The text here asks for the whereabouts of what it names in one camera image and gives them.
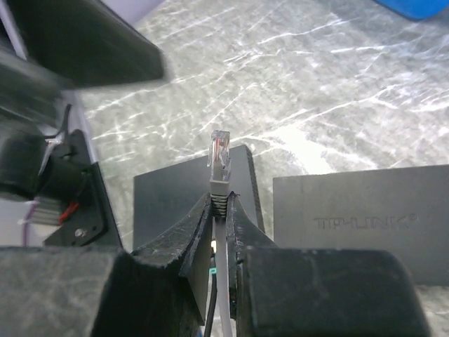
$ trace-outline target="screw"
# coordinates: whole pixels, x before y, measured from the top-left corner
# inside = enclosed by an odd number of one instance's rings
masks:
[[[78,228],[75,230],[75,237],[85,237],[87,234],[87,230],[84,230],[82,228]]]

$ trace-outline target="gray marble countertop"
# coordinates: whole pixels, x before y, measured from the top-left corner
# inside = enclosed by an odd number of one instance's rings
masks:
[[[449,162],[449,11],[410,22],[370,0],[169,0],[138,25],[170,83],[83,95],[125,245],[133,176],[206,154],[214,128],[272,178]],[[449,290],[419,291],[449,336]]]

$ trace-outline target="blue object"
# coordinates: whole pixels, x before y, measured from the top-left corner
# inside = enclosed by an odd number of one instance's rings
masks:
[[[449,0],[375,0],[407,19],[422,20],[449,6]]]

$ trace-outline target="black box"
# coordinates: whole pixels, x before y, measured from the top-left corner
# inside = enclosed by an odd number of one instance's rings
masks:
[[[449,286],[449,166],[275,178],[274,241],[389,251],[416,284]]]
[[[251,221],[262,231],[262,212],[253,156],[241,145],[231,149],[231,190],[240,195]],[[201,157],[134,177],[134,249],[184,218],[210,192],[208,158]]]

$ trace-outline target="black cable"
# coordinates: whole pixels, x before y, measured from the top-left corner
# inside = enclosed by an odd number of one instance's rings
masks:
[[[215,256],[210,259],[210,268],[215,268]],[[204,337],[210,337],[212,332],[213,316],[215,314],[215,305],[217,304],[217,274],[212,272],[212,289],[210,290],[210,301],[208,308],[208,316],[206,318],[206,326],[204,328]]]
[[[66,136],[69,133],[69,117],[70,117],[70,110],[72,109],[71,104],[67,104],[64,110],[64,117],[62,118],[62,125],[61,128],[57,133],[51,136],[45,136],[45,139],[54,139],[58,137],[61,133]]]

